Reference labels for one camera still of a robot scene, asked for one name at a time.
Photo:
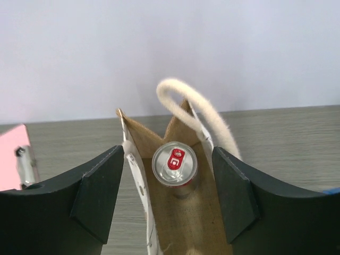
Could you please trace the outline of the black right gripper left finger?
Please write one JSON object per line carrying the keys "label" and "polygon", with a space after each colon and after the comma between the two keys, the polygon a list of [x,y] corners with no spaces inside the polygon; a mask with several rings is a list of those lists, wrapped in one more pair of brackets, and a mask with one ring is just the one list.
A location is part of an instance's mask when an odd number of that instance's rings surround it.
{"label": "black right gripper left finger", "polygon": [[122,146],[23,190],[1,192],[1,254],[101,254],[124,164]]}

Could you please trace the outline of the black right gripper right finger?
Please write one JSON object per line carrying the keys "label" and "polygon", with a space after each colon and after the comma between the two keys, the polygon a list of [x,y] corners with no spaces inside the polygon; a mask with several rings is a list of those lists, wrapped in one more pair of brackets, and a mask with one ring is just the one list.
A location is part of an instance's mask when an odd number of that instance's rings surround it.
{"label": "black right gripper right finger", "polygon": [[234,254],[339,254],[339,194],[274,178],[220,147],[212,164]]}

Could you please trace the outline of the Pocari Sweat plastic bottle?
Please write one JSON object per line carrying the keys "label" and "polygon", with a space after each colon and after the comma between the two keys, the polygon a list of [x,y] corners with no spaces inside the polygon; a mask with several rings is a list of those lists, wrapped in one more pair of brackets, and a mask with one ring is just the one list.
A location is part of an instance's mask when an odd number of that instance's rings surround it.
{"label": "Pocari Sweat plastic bottle", "polygon": [[324,190],[323,193],[325,193],[325,194],[337,194],[337,193],[340,193],[340,187]]}

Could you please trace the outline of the burlap canvas tote bag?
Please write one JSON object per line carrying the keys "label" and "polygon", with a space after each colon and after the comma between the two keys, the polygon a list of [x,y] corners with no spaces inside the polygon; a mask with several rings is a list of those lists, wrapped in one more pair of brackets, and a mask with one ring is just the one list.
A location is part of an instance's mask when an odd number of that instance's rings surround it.
{"label": "burlap canvas tote bag", "polygon": [[148,254],[232,254],[212,164],[218,145],[241,154],[220,114],[185,82],[168,78],[156,93],[172,113],[157,135],[118,109],[123,149],[146,219]]}

